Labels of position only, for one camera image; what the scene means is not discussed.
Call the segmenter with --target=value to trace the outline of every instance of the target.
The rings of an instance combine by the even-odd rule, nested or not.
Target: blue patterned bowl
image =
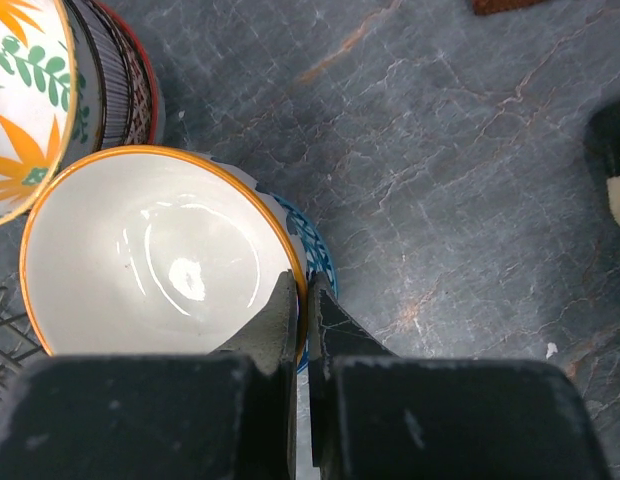
[[[321,234],[314,226],[312,221],[306,217],[301,210],[284,200],[283,198],[272,195],[279,205],[287,213],[286,228],[291,235],[299,235],[301,237],[301,243],[306,251],[307,270],[306,277],[310,280],[315,273],[324,272],[330,280],[330,286],[334,291],[335,296],[339,295],[339,284],[337,283],[337,271],[334,267],[334,262],[326,246],[326,242],[321,237]],[[297,367],[297,373],[302,372],[308,366],[308,342],[306,342],[303,349],[303,357]]]

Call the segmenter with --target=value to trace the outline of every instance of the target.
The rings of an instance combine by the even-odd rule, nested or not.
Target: marble countertop
[[[299,205],[342,305],[396,353],[563,368],[620,479],[620,229],[583,144],[620,95],[620,0],[108,3],[154,63],[166,144]],[[22,225],[0,228],[4,284]],[[305,387],[299,407],[318,478]]]

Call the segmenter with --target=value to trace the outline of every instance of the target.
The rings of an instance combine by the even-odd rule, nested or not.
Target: dish rack
[[[0,286],[0,405],[10,381],[36,358],[45,357],[28,316],[7,310],[8,287]]]

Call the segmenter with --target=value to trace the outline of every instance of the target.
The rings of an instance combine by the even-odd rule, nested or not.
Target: flower pattern
[[[19,157],[13,160],[0,156],[0,175],[6,177],[0,180],[0,202],[9,200],[14,204],[32,195],[54,163],[61,146],[59,125],[55,117],[44,155],[37,142],[21,127],[1,115],[0,124]]]
[[[3,23],[6,27],[8,27],[12,34],[27,47],[28,39],[26,38],[26,34],[23,31],[23,28],[21,27],[19,21],[27,23],[28,25],[36,28],[40,32],[43,32],[43,30],[41,30],[41,27],[37,25],[37,23],[32,20],[32,18],[30,18],[26,13],[22,11],[22,9],[26,8],[40,11],[39,8],[35,7],[34,5],[30,5],[24,0],[0,0],[0,22]]]

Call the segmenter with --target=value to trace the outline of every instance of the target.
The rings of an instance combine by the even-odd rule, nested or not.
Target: countertop
[[[620,95],[620,0],[491,17],[464,0],[108,3],[156,68],[167,145],[300,206],[340,302],[397,354],[561,367],[620,479],[620,229],[583,141]],[[22,228],[0,227],[15,289]]]

